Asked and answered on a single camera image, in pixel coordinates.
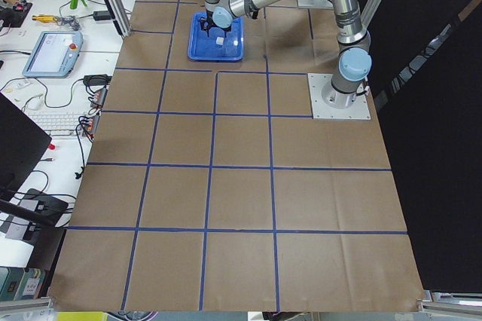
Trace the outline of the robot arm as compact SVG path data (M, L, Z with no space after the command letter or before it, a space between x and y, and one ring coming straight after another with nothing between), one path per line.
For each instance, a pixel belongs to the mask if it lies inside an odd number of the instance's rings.
M262 8L280 1L282 0L204 0L206 15L200 19L200 29L209 32L212 28L219 28L229 32L236 18L246 16L255 20ZM369 32L362 23L358 0L331 0L331 3L340 52L337 70L328 89L337 95L360 96L362 93L358 87L372 66Z

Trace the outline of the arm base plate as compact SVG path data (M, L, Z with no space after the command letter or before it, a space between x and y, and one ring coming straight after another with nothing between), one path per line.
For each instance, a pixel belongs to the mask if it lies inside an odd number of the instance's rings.
M356 92L337 92L331 83L332 74L308 73L313 119L328 121L369 121L368 97L362 84Z

